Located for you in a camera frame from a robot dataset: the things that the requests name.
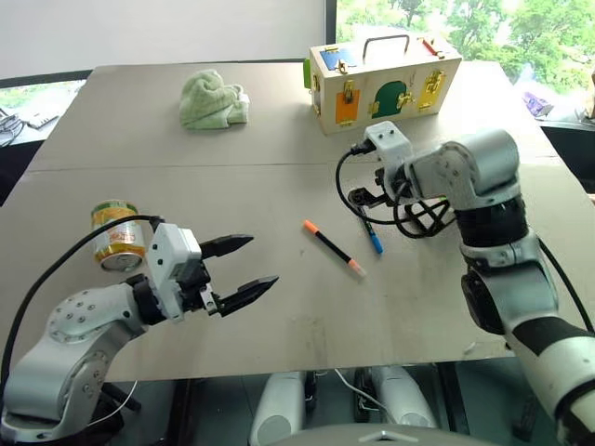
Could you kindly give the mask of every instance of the wooden box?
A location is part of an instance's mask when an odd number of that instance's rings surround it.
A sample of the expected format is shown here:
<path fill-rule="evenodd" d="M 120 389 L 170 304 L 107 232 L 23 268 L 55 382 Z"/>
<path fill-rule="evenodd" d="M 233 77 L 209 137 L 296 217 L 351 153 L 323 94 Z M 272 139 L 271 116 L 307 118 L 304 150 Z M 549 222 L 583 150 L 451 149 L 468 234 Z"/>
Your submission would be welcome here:
<path fill-rule="evenodd" d="M 371 60 L 372 47 L 388 43 L 398 44 L 398 51 L 376 51 Z M 314 46 L 310 73 L 304 74 L 314 112 L 330 134 L 437 113 L 460 61 L 442 39 L 399 34 L 368 39 L 363 50 L 355 44 Z"/>

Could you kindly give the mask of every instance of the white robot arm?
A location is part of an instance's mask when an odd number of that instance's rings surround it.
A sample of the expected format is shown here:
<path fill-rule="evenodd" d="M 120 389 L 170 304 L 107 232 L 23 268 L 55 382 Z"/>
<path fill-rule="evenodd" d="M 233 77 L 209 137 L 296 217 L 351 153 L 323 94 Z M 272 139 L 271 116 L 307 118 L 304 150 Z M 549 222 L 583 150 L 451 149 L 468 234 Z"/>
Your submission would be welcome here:
<path fill-rule="evenodd" d="M 199 244 L 190 230 L 161 223 L 147 251 L 144 275 L 84 290 L 52 311 L 41 340 L 14 367 L 4 393 L 0 433 L 7 442 L 45 442 L 85 429 L 118 351 L 165 319 L 204 308 L 226 316 L 257 300 L 277 281 L 259 279 L 234 295 L 214 294 L 203 260 L 223 256 L 252 237 Z"/>
<path fill-rule="evenodd" d="M 384 122 L 367 127 L 364 142 L 350 153 L 371 151 L 383 164 L 377 184 L 384 194 L 354 190 L 350 209 L 357 214 L 355 206 L 394 206 L 397 226 L 415 238 L 403 227 L 405 220 L 416 223 L 412 211 L 401 218 L 399 205 L 446 197 L 463 239 L 468 272 L 461 284 L 472 318 L 482 329 L 504 335 L 557 423 L 559 440 L 595 444 L 595 337 L 558 314 L 540 241 L 525 220 L 514 140 L 504 130 L 491 130 L 414 155 L 407 138 Z M 426 228 L 425 235 L 437 232 Z"/>

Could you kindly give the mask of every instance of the green towel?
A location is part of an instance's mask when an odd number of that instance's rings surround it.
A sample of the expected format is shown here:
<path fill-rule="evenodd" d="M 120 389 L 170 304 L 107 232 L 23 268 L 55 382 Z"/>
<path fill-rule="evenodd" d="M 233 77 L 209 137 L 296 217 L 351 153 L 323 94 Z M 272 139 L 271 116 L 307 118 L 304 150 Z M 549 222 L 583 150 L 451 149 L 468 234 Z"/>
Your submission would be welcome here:
<path fill-rule="evenodd" d="M 182 88 L 179 122 L 189 130 L 247 123 L 249 103 L 240 85 L 224 85 L 215 70 L 196 72 Z"/>

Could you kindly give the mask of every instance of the floor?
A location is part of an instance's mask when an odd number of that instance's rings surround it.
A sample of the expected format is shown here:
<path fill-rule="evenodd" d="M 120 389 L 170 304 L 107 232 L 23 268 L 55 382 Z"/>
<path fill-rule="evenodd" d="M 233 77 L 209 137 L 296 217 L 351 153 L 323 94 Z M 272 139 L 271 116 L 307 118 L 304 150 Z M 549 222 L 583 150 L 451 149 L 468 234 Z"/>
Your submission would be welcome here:
<path fill-rule="evenodd" d="M 417 380 L 434 411 L 440 428 L 448 429 L 446 410 L 436 367 L 419 365 L 408 368 Z M 553 423 L 539 409 L 532 441 L 515 439 L 512 423 L 521 416 L 529 388 L 514 358 L 467 361 L 457 365 L 461 393 L 472 437 L 502 446 L 558 445 Z M 318 380 L 317 404 L 309 414 L 306 428 L 352 421 L 351 393 L 334 373 Z M 345 371 L 348 380 L 352 371 Z M 252 416 L 266 383 L 266 375 L 211 378 L 198 381 L 196 403 L 191 420 L 193 445 L 245 446 Z M 131 383 L 123 383 L 124 391 Z M 110 443 L 112 446 L 150 445 L 166 431 L 174 384 L 171 381 L 139 383 L 135 398 L 143 407 L 140 414 L 124 409 L 126 427 Z M 372 421 L 377 421 L 373 414 Z"/>

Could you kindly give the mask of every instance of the purple object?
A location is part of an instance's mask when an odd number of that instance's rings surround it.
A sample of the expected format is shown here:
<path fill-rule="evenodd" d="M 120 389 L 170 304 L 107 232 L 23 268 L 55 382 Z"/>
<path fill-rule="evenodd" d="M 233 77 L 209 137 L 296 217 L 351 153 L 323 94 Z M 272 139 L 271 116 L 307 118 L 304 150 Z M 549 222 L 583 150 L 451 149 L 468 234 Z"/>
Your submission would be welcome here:
<path fill-rule="evenodd" d="M 531 112 L 535 118 L 548 114 L 551 109 L 554 108 L 554 106 L 545 99 L 538 98 L 536 95 L 529 93 L 528 91 L 525 91 L 522 94 L 522 100 L 529 112 Z"/>

